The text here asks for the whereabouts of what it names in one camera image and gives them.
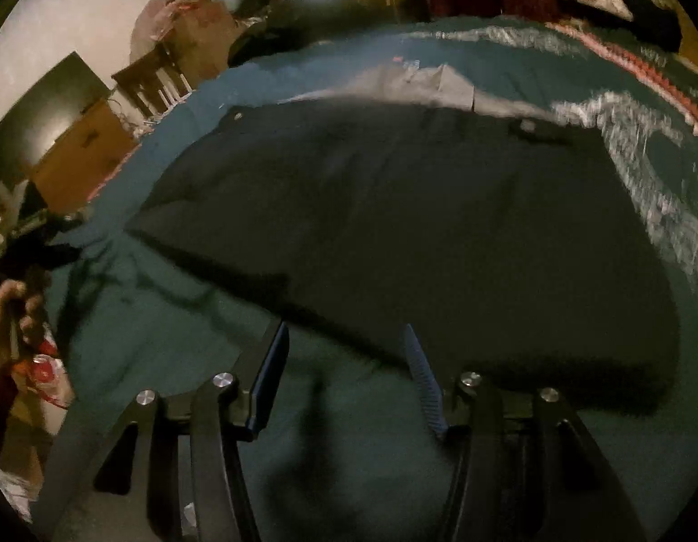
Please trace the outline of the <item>person's left hand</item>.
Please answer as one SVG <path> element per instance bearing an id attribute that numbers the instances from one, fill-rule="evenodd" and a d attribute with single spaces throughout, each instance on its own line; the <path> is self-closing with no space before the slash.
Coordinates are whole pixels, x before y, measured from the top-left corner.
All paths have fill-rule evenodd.
<path id="1" fill-rule="evenodd" d="M 40 284 L 6 280 L 0 285 L 0 369 L 17 361 L 20 345 L 39 346 L 45 336 L 45 297 Z"/>

